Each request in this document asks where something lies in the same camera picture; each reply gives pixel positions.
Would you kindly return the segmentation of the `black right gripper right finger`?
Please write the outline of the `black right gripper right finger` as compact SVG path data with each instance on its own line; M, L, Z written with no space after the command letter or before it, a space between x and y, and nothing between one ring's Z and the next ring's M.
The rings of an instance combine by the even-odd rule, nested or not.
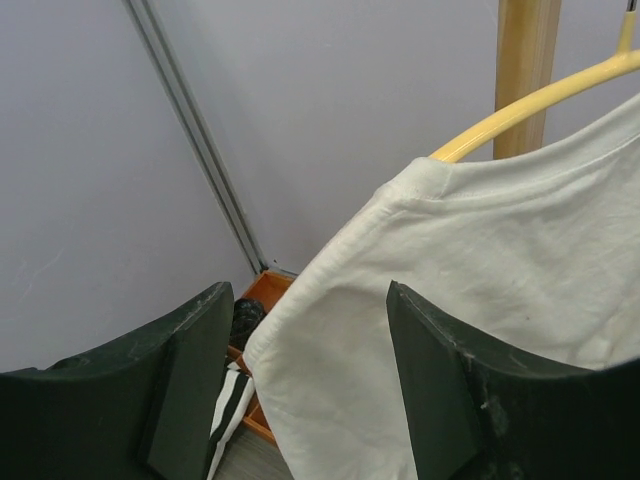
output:
M639 363L603 370L505 343L392 282L386 308L422 479L635 479Z

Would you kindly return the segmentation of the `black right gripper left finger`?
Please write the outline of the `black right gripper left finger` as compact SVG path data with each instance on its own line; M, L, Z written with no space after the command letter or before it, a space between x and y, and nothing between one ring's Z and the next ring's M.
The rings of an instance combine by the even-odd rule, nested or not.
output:
M234 294L174 311L47 369L1 377L5 479L201 479Z

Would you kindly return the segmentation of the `white t shirt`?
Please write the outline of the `white t shirt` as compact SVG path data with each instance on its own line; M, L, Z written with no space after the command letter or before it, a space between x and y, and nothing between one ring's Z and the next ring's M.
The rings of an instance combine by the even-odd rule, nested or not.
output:
M244 353L297 479L422 479L392 282L556 362L639 363L638 100L510 159L416 159L310 262Z

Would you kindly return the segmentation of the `yellow hanger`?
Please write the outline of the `yellow hanger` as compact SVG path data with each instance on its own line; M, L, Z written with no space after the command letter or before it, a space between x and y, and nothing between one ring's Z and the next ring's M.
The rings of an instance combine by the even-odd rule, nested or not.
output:
M568 98L639 70L639 50L632 49L636 2L625 11L613 56L505 106L430 154L445 163L456 163L511 127Z

